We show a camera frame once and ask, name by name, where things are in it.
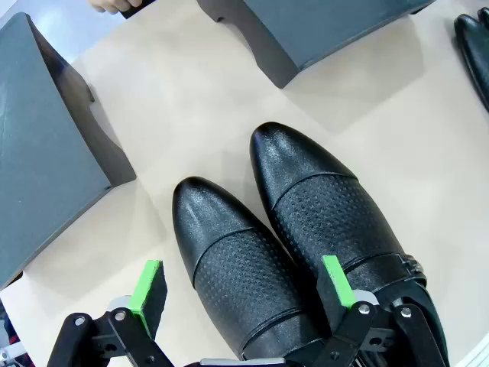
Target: gray floor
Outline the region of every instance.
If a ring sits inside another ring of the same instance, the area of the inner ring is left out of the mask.
[[[120,14],[94,11],[86,0],[17,0],[0,18],[0,28],[20,11],[31,16],[37,29],[69,63],[125,21]]]

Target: table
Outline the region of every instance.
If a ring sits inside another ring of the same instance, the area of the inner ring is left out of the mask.
[[[242,37],[192,0],[155,2],[83,54],[102,127],[138,180],[114,189],[0,294],[34,363],[63,319],[102,315],[149,258],[169,294],[157,342],[175,365],[233,357],[193,291],[176,246],[173,188],[199,175],[265,221],[248,157],[251,132],[298,128],[355,172],[406,252],[423,264],[453,363],[489,330],[489,115],[452,43],[453,19],[482,0],[438,0],[300,74],[279,90]],[[114,361],[113,365],[128,365]]]

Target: human hand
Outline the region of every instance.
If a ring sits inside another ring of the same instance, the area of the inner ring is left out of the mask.
[[[131,6],[138,7],[143,0],[88,0],[88,2],[96,11],[117,14],[119,11],[129,10]]]

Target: metal bolt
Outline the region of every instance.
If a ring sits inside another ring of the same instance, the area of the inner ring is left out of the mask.
[[[410,308],[407,308],[407,307],[404,307],[401,311],[400,311],[400,314],[402,315],[402,317],[411,317],[412,313],[411,313],[411,309]]]
[[[125,312],[124,311],[119,311],[115,314],[114,318],[117,320],[117,321],[123,321],[123,319],[125,319]]]
[[[358,308],[358,311],[362,314],[362,315],[368,315],[370,313],[370,307],[367,305],[367,304],[362,304],[360,305],[360,307]]]
[[[80,326],[80,325],[82,325],[84,322],[85,322],[85,317],[80,316],[80,317],[77,317],[77,318],[76,318],[76,320],[75,320],[75,325]]]

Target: black shoe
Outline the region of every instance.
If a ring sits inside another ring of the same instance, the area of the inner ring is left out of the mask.
[[[484,107],[489,111],[489,26],[487,22],[489,11],[487,8],[482,8],[478,15],[481,23],[468,15],[460,15],[455,19],[455,33],[475,89]]]
[[[322,345],[295,265],[230,193],[199,177],[185,179],[173,195],[173,226],[193,286],[238,357],[283,357]]]
[[[421,266],[404,254],[355,175],[313,140],[276,122],[254,131],[250,150],[268,218],[309,282],[315,284],[322,256],[336,255],[352,289],[373,292],[386,309],[402,300],[420,306],[448,361]]]

